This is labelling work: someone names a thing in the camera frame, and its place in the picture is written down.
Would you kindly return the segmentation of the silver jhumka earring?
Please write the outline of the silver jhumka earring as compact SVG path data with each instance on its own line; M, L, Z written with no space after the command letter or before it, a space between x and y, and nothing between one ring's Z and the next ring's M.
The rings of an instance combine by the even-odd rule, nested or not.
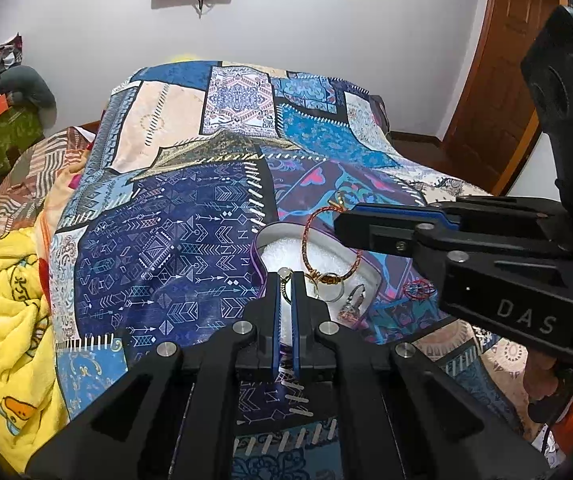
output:
M365 285L356 285L338 311L337 318L343 321L346 325L353 325L360 320L360 308L365 299Z

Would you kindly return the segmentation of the purple jewelry box white lining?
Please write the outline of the purple jewelry box white lining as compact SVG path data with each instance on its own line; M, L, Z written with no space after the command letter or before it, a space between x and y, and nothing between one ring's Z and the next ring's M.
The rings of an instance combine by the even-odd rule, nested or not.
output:
M307 292L325 301L336 314L349 292L365 285L364 314L375 299L382 275L356 250L343 246L333 235L297 223L278 222L265 226L256 236L256 252L269 272L282 268L305 273Z

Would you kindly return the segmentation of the brown wooden door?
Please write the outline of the brown wooden door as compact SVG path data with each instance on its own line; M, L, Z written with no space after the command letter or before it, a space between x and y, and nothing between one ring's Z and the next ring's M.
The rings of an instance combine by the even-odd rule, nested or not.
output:
M500 194L536 131L521 61L559 0L487 0L480 36L443 147L455 174Z

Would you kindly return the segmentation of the patchwork patterned bedspread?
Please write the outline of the patchwork patterned bedspread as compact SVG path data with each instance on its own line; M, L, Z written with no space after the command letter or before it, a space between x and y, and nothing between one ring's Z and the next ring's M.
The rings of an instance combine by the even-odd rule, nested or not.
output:
M56 371L70 422L163 342L182 350L260 295L255 240L337 200L423 206L475 185L406 159L379 96L339 78L217 61L142 68L113 90L50 243ZM449 318L411 260L364 254L382 275L360 320L370 347L415 341L524 440L523 347ZM280 365L242 382L231 479L341 479L330 385L304 387L282 297Z

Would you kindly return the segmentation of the striped beige pillow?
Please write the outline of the striped beige pillow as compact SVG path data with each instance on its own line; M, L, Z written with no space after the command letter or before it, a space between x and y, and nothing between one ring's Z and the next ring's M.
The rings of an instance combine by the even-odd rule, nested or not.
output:
M0 237L35 223L56 178L86 159L95 136L85 128L70 127L21 154L0 184Z

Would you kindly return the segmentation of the yellow cartoon blanket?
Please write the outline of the yellow cartoon blanket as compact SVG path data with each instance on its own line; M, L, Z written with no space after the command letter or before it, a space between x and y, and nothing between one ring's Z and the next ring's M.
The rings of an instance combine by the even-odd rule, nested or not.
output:
M0 238L0 453L18 472L68 422L35 230Z

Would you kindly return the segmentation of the green patterned storage box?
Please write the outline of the green patterned storage box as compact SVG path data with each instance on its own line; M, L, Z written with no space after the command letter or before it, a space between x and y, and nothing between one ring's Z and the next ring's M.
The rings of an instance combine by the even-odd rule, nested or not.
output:
M38 110L33 105L12 106L0 115L0 178L18 156L44 138Z

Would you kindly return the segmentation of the pile of clothes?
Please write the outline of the pile of clothes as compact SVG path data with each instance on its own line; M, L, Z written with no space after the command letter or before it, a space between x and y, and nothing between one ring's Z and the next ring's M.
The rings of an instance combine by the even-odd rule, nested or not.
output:
M29 102L40 110L56 107L55 97L36 70L23 64L23 38L20 34L0 44L0 94L12 103Z

